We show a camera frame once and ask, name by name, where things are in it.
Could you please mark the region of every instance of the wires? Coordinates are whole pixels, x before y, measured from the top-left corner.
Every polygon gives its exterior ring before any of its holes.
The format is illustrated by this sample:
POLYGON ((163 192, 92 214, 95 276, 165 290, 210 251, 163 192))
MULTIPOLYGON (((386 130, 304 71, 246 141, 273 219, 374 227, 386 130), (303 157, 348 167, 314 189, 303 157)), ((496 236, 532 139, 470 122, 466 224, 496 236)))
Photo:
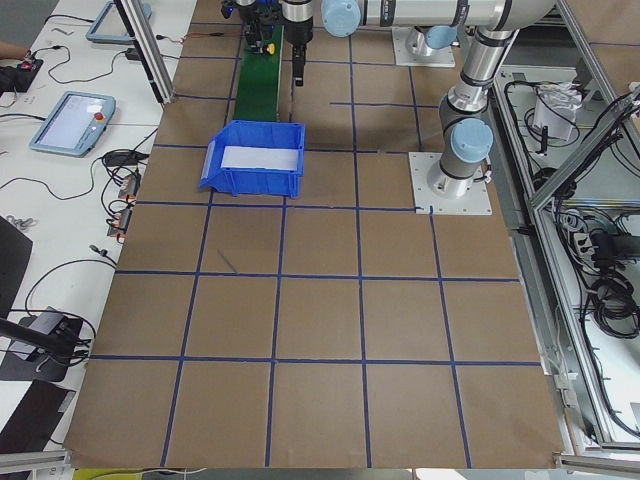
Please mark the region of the wires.
POLYGON ((34 118, 36 120, 45 121, 46 118, 40 117, 38 115, 31 115, 29 113, 3 113, 0 115, 0 118, 34 118))
POLYGON ((137 152, 137 151, 138 151, 138 149, 139 149, 142 145, 144 145, 144 143, 145 143, 147 140, 149 140, 149 139, 153 136, 153 134, 154 134, 154 133, 156 133, 157 131, 158 131, 158 127, 154 128, 154 129, 152 130, 152 132, 151 132, 149 135, 147 135, 147 136, 146 136, 146 137, 144 137, 142 140, 140 140, 140 143, 138 143, 138 145, 136 145, 135 147, 133 147, 131 150, 132 150, 133 152, 137 152))
POLYGON ((51 67, 48 71, 47 74, 49 75, 49 77, 51 77, 51 79, 60 84, 60 85, 68 85, 70 83, 88 83, 88 82, 93 82, 94 80, 98 80, 99 78, 104 78, 107 77, 109 75, 111 75, 113 73, 114 70, 114 64, 116 61, 116 58, 118 58, 120 55, 124 55, 125 53, 127 53, 126 50, 122 50, 118 53, 116 53, 113 58, 111 59, 111 67, 109 69, 108 72, 106 73, 102 73, 100 75, 96 75, 95 77, 91 77, 91 78, 84 78, 84 79, 75 79, 75 80, 59 80, 56 77, 53 76, 53 71, 56 70, 57 68, 61 67, 62 65, 65 65, 67 63, 69 63, 71 61, 71 50, 69 50, 68 47, 66 47, 65 45, 55 45, 53 47, 51 47, 51 49, 53 50, 59 50, 59 49, 64 49, 67 52, 67 58, 66 60, 61 61, 60 63, 55 64, 53 67, 51 67))
POLYGON ((507 100, 509 114, 511 115, 511 121, 513 122, 513 125, 518 134, 518 139, 520 140, 520 146, 527 159, 527 170, 529 172, 529 177, 533 178, 535 174, 535 172, 533 171, 533 166, 536 167, 537 171, 541 171, 542 166, 538 163, 538 161, 535 158, 533 158, 533 156, 531 155, 531 152, 529 151, 529 148, 527 147, 527 143, 525 142, 524 137, 520 133, 520 129, 518 127, 518 115, 516 114, 515 107, 513 106, 513 103, 511 102, 511 98, 509 97, 509 90, 511 89, 511 87, 515 85, 520 85, 521 83, 525 83, 527 86, 530 86, 528 82, 519 82, 516 80, 509 82, 504 86, 504 97, 507 100))
POLYGON ((16 102, 18 101, 18 90, 16 89, 16 87, 13 87, 13 100, 11 101, 11 103, 9 105, 0 105, 0 108, 10 108, 13 107, 16 102))
MULTIPOLYGON (((68 262, 64 262, 61 263, 59 265, 56 265, 55 267, 49 269, 44 275, 42 275, 29 289, 29 291, 27 292, 27 295, 24 297, 24 311, 31 315, 32 312, 37 312, 38 310, 31 310, 29 309, 29 300, 31 299, 31 297, 33 296, 33 293, 35 292, 36 288, 38 288, 38 286, 47 278, 49 277, 49 275, 57 272, 58 270, 64 268, 64 267, 68 267, 70 265, 76 265, 79 263, 99 263, 102 265, 106 265, 109 268, 113 268, 115 270, 115 267, 109 263, 109 262, 103 262, 102 260, 95 260, 92 258, 84 258, 84 259, 79 259, 79 260, 70 260, 68 262)), ((75 314, 69 314, 69 315, 73 315, 77 318, 82 318, 79 315, 75 315, 75 314)))
POLYGON ((53 15, 49 15, 47 18, 45 18, 44 23, 47 23, 52 18, 71 18, 73 20, 80 20, 81 22, 87 22, 87 23, 93 23, 95 21, 90 18, 75 17, 73 15, 63 15, 61 13, 56 13, 53 15))
POLYGON ((0 190, 2 190, 3 188, 9 186, 10 184, 14 183, 14 182, 18 182, 18 181, 23 181, 23 182, 33 182, 33 183, 37 183, 40 184, 42 186, 44 186, 44 188, 47 189, 47 192, 49 192, 49 194, 55 198, 56 200, 60 200, 60 201, 67 201, 67 200, 75 200, 76 198, 80 198, 80 197, 84 197, 85 195, 89 195, 93 189, 95 188, 95 176, 94 176, 94 172, 93 172, 93 167, 95 166, 96 163, 98 163, 98 161, 100 161, 102 159, 102 157, 100 158, 96 158, 93 162, 91 162, 91 166, 89 167, 89 174, 91 177, 91 185, 89 186, 89 188, 82 192, 82 193, 77 193, 75 195, 70 195, 68 197, 61 197, 60 195, 58 195, 57 193, 55 193, 53 190, 51 190, 51 187, 45 183, 42 180, 37 180, 35 178, 27 178, 27 177, 16 177, 16 178, 12 178, 11 180, 8 180, 7 182, 3 183, 2 185, 0 185, 0 190))
POLYGON ((632 294, 633 287, 618 271, 596 269, 587 263, 585 256, 578 248, 580 245, 575 235, 590 237, 592 233, 603 231, 613 234, 624 234, 621 228, 623 218, 639 212, 622 212, 613 218, 606 211, 596 207, 581 207, 580 210, 562 210, 562 187, 556 194, 554 223, 558 230, 560 243, 569 257, 573 271, 578 280, 580 309, 578 321, 582 337, 587 346, 589 360, 597 376, 598 388, 604 400, 605 408, 611 420, 630 435, 640 438, 640 431, 627 425, 611 403, 602 364, 595 354, 595 348, 589 338, 587 323, 593 319, 594 324, 605 334, 619 339, 634 339, 640 334, 640 309, 632 294))

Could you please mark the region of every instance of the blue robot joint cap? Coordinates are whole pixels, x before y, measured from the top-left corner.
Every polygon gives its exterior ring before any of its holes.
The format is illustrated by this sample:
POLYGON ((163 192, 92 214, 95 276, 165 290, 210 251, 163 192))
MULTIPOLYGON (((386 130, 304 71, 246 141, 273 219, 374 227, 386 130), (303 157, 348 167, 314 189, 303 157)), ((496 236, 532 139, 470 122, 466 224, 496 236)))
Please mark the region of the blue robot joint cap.
POLYGON ((465 163, 480 163, 487 158, 493 145, 493 132, 477 118, 459 122, 451 134, 453 153, 465 163))
POLYGON ((362 14, 356 0, 323 0, 324 28, 334 37, 348 37, 356 31, 362 14))

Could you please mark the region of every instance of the black cable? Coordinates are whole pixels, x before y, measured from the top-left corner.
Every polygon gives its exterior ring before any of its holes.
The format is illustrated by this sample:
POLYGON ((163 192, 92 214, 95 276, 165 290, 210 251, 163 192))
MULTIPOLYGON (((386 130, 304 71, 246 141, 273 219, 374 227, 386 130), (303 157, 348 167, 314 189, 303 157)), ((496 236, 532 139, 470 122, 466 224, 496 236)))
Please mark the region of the black cable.
POLYGON ((586 307, 593 307, 593 320, 603 333, 630 340, 640 335, 640 309, 633 299, 633 289, 624 282, 626 279, 620 274, 599 278, 589 288, 586 307), (613 322, 624 320, 631 321, 627 330, 614 327, 613 322))
MULTIPOLYGON (((562 193, 563 192, 561 188, 557 192, 557 197, 556 197, 557 206, 555 211, 555 224, 556 224, 556 228, 558 229, 560 242, 563 248, 567 250, 568 248, 570 248, 570 246, 568 245, 568 242, 564 233, 560 231, 560 229, 562 229, 562 226, 560 223, 560 215, 565 215, 565 213, 561 213, 562 201, 563 201, 562 193)), ((602 215, 606 219, 611 219, 613 224, 614 225, 616 224, 615 219, 612 219, 607 212, 598 208, 589 208, 589 210, 596 212, 599 215, 602 215)), ((580 295, 580 301, 579 301, 580 312, 579 312, 578 320, 580 323, 582 336, 587 346, 589 360, 592 363, 594 371, 596 372, 596 375, 597 375, 598 389, 600 390, 601 396, 604 400, 607 413, 611 418, 611 420, 616 425, 618 425, 622 430, 624 430, 625 432, 627 432, 632 436, 640 438, 640 432, 629 427, 619 417, 618 412, 616 412, 616 410, 613 408, 611 399, 609 398, 609 394, 605 385, 602 366, 599 364, 599 361, 594 353, 594 347, 591 343, 591 340, 589 338, 587 328, 586 328, 586 322, 588 321, 587 316, 590 313, 589 307, 592 306, 592 303, 595 301, 596 304, 594 305, 594 310, 591 313, 594 316, 594 323, 596 323, 596 325, 599 328, 603 329, 604 327, 603 331, 612 336, 616 336, 617 334, 620 334, 620 333, 622 333, 622 335, 633 335, 638 330, 638 327, 637 327, 638 307, 637 305, 635 305, 635 302, 631 298, 631 293, 629 292, 629 289, 624 286, 625 285, 624 277, 620 275, 620 278, 622 278, 623 280, 616 281, 617 287, 613 287, 615 289, 615 292, 613 292, 612 290, 610 290, 610 283, 613 282, 613 280, 611 279, 603 280, 603 276, 600 276, 600 278, 598 278, 597 280, 591 283, 587 282, 584 277, 585 272, 582 270, 582 268, 580 268, 579 266, 578 267, 576 266, 576 265, 579 265, 579 263, 568 252, 567 252, 567 256, 573 266, 573 272, 574 272, 574 275, 576 276, 576 279, 578 280, 578 284, 581 285, 581 287, 578 289, 579 295, 580 295), (601 290, 600 294, 598 294, 598 290, 600 290, 600 288, 604 288, 604 291, 601 290), (588 292, 586 300, 583 295, 583 291, 588 292), (608 316, 615 317, 614 320, 616 320, 626 313, 630 313, 632 315, 633 329, 627 332, 619 332, 617 329, 611 326, 608 320, 608 316)))
POLYGON ((46 120, 45 117, 40 117, 39 115, 31 115, 29 113, 3 113, 2 115, 0 115, 0 118, 5 117, 34 118, 36 120, 42 120, 43 122, 46 120))
MULTIPOLYGON (((530 108, 529 110, 527 110, 526 113, 524 114, 524 126, 527 129, 527 132, 529 132, 529 135, 531 135, 531 137, 533 137, 535 140, 540 142, 542 141, 542 135, 540 135, 538 132, 534 130, 533 124, 529 123, 529 120, 533 119, 534 116, 535 116, 535 108, 530 108)), ((576 144, 578 140, 580 140, 580 130, 578 129, 578 127, 576 127, 576 132, 578 132, 578 134, 576 135, 576 138, 574 138, 573 140, 569 141, 569 140, 563 140, 563 139, 556 139, 556 140, 562 140, 565 143, 563 145, 549 143, 549 147, 565 148, 565 147, 570 147, 571 145, 576 144)))
POLYGON ((49 77, 51 77, 51 79, 60 84, 60 85, 68 85, 70 83, 88 83, 88 82, 93 82, 94 80, 98 80, 99 78, 104 78, 107 77, 109 75, 111 75, 113 73, 114 70, 114 64, 116 61, 116 58, 118 58, 120 55, 124 55, 125 53, 127 53, 126 50, 122 50, 118 53, 116 53, 113 58, 111 59, 111 67, 109 69, 108 72, 106 73, 101 73, 100 75, 96 75, 95 77, 91 77, 91 78, 84 78, 84 79, 75 79, 75 80, 58 80, 56 77, 53 76, 53 71, 56 70, 57 68, 61 67, 62 65, 65 65, 67 63, 69 63, 71 61, 71 50, 69 50, 68 47, 66 47, 65 45, 55 45, 53 47, 51 47, 51 49, 53 50, 59 50, 59 49, 64 49, 67 52, 67 58, 66 60, 62 60, 60 63, 55 64, 53 67, 51 67, 48 71, 47 71, 47 75, 49 75, 49 77))
POLYGON ((80 20, 81 22, 88 22, 88 23, 93 23, 95 21, 95 19, 90 19, 90 18, 82 18, 82 17, 75 17, 73 15, 63 15, 61 13, 56 13, 53 15, 49 15, 47 18, 44 19, 44 23, 47 23, 49 20, 51 20, 52 18, 56 18, 56 17, 60 17, 60 18, 72 18, 73 20, 80 20))
POLYGON ((153 134, 154 134, 154 133, 156 133, 157 131, 158 131, 158 127, 154 128, 154 129, 153 129, 153 131, 152 131, 149 135, 147 135, 146 137, 144 137, 144 138, 140 141, 140 143, 138 143, 138 145, 136 145, 135 147, 133 147, 131 150, 133 150, 134 152, 137 152, 137 151, 138 151, 138 149, 139 149, 139 148, 144 144, 144 142, 146 142, 147 140, 149 140, 149 139, 153 136, 153 134))
POLYGON ((522 150, 524 151, 524 154, 527 158, 527 170, 529 172, 529 176, 531 178, 534 177, 534 171, 533 171, 533 167, 532 164, 536 166, 536 168, 538 169, 538 171, 542 170, 542 166, 537 162, 537 160, 535 158, 533 158, 533 156, 531 155, 531 152, 529 151, 529 148, 527 147, 527 143, 525 142, 524 137, 522 136, 522 133, 520 133, 520 128, 518 127, 518 115, 516 114, 516 110, 513 106, 513 103, 511 102, 511 98, 509 97, 509 89, 515 85, 519 85, 520 82, 517 80, 514 80, 512 82, 508 82, 505 86, 504 86, 504 97, 507 100, 507 106, 509 108, 509 114, 511 115, 511 120, 513 122, 513 125, 516 129, 516 133, 518 135, 518 139, 520 140, 520 146, 522 147, 522 150))
POLYGON ((38 287, 38 285, 40 285, 49 275, 51 275, 52 273, 60 270, 61 268, 67 267, 69 265, 75 265, 78 263, 100 263, 102 265, 106 265, 109 268, 113 268, 115 270, 115 267, 108 262, 103 262, 102 260, 94 260, 92 258, 84 258, 84 259, 79 259, 79 260, 70 260, 68 262, 64 262, 61 263, 59 265, 56 265, 55 267, 49 269, 44 275, 42 275, 38 281, 36 281, 36 283, 34 283, 31 288, 29 289, 29 291, 27 292, 27 295, 24 297, 24 311, 28 314, 31 315, 32 312, 36 311, 36 310, 30 310, 29 309, 29 299, 31 298, 31 296, 33 295, 33 292, 35 291, 35 289, 38 287))
POLYGON ((53 190, 51 190, 51 187, 49 187, 49 185, 47 183, 45 183, 44 181, 37 180, 35 178, 27 178, 27 177, 12 178, 11 180, 9 180, 9 181, 3 183, 2 185, 0 185, 0 190, 2 190, 3 188, 9 186, 13 182, 23 181, 23 182, 38 183, 38 184, 44 186, 44 188, 47 189, 49 194, 53 198, 55 198, 56 200, 67 201, 67 200, 74 200, 76 198, 84 197, 85 195, 89 195, 93 191, 93 189, 95 188, 96 182, 95 182, 95 177, 94 177, 94 173, 93 173, 93 167, 100 159, 101 159, 101 157, 100 158, 96 158, 93 162, 91 162, 91 166, 89 167, 89 173, 90 173, 90 176, 91 176, 91 186, 89 187, 88 190, 86 190, 85 192, 82 192, 82 193, 71 195, 69 197, 61 197, 61 196, 57 195, 53 190))
POLYGON ((607 409, 607 413, 613 422, 620 427, 622 430, 627 432, 629 435, 632 435, 636 438, 640 438, 640 431, 631 428, 629 425, 624 423, 624 421, 618 416, 618 412, 613 408, 613 404, 611 403, 611 399, 609 398, 609 392, 607 391, 607 387, 605 385, 604 374, 602 372, 602 366, 599 365, 598 358, 594 352, 593 344, 591 343, 591 339, 589 338, 589 334, 587 332, 586 325, 586 311, 582 309, 580 313, 580 329, 582 331, 582 336, 584 337, 585 343, 587 345, 587 352, 589 354, 589 360, 591 361, 591 365, 593 369, 596 371, 597 380, 598 380, 598 388, 600 389, 600 394, 602 395, 602 399, 604 400, 604 406, 607 409))

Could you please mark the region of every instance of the green conveyor belt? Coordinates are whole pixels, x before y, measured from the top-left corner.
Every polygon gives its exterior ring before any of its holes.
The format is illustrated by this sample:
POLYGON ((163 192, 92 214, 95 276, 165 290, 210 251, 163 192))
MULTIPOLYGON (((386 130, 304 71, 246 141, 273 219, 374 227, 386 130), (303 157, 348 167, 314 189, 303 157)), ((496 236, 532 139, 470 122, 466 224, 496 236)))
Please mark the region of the green conveyor belt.
POLYGON ((277 27, 271 40, 276 45, 274 55, 242 52, 234 120, 278 121, 282 40, 283 29, 277 27))

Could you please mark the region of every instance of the connector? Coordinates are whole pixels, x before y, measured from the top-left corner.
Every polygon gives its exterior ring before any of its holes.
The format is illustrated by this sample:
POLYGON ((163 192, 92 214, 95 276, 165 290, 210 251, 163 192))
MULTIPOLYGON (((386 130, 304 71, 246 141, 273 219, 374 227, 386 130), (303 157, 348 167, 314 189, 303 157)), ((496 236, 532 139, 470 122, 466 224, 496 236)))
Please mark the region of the connector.
POLYGON ((117 212, 113 219, 109 219, 109 229, 107 230, 108 237, 123 238, 127 234, 129 228, 129 222, 131 221, 131 214, 133 208, 126 207, 117 212))
POLYGON ((118 198, 127 202, 136 199, 140 188, 141 175, 138 171, 124 177, 118 198))

